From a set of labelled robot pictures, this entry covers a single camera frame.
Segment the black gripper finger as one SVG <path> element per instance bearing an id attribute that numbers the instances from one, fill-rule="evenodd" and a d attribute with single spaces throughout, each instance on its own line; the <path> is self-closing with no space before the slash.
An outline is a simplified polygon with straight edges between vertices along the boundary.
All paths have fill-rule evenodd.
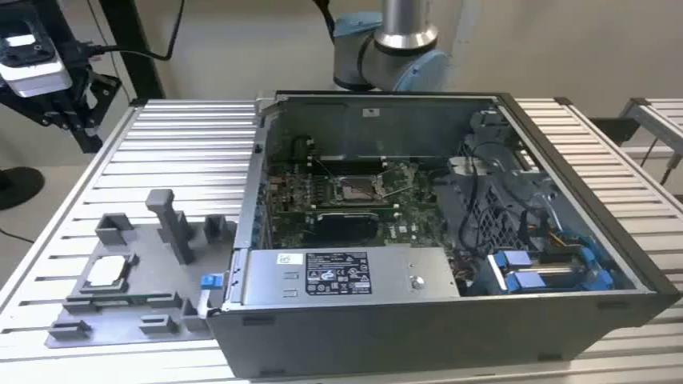
<path id="1" fill-rule="evenodd" d="M 71 132 L 84 153 L 96 153 L 102 148 L 99 128 L 120 88 L 122 80 L 116 76 L 94 71 L 78 73 L 70 90 L 74 112 Z"/>
<path id="2" fill-rule="evenodd" d="M 40 95 L 23 98 L 16 94 L 2 94 L 2 104 L 43 126 L 55 125 L 70 131 L 80 129 L 74 108 L 60 104 L 58 97 Z"/>

